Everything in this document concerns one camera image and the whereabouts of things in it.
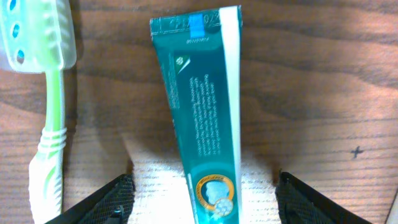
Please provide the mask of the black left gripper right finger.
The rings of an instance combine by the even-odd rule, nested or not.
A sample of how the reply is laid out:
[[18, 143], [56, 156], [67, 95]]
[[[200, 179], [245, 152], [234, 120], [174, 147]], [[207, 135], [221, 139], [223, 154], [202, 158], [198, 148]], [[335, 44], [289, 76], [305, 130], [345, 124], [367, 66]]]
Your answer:
[[275, 196], [283, 224], [371, 224], [288, 172], [279, 172]]

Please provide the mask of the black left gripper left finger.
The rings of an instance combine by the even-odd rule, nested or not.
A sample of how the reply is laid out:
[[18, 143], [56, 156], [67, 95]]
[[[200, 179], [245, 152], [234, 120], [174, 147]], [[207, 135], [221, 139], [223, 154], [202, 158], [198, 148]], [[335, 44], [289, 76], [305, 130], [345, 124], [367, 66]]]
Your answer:
[[127, 223], [134, 205], [132, 174], [122, 174], [47, 224]]

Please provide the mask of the teal toothpaste tube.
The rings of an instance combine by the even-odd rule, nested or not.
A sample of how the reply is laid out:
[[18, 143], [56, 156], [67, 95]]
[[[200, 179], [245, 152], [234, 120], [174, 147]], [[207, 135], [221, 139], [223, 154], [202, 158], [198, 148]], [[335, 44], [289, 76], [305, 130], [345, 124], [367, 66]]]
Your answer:
[[241, 6], [150, 20], [195, 223], [243, 222]]

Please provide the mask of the green and white toothbrush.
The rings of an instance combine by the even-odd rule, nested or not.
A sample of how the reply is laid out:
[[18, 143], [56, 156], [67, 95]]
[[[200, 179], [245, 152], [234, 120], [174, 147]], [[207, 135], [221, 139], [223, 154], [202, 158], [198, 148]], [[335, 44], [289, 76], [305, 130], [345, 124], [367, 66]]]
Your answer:
[[69, 0], [1, 0], [1, 70], [44, 73], [45, 126], [29, 163], [29, 202], [35, 223], [62, 213], [66, 146], [64, 71], [77, 60]]

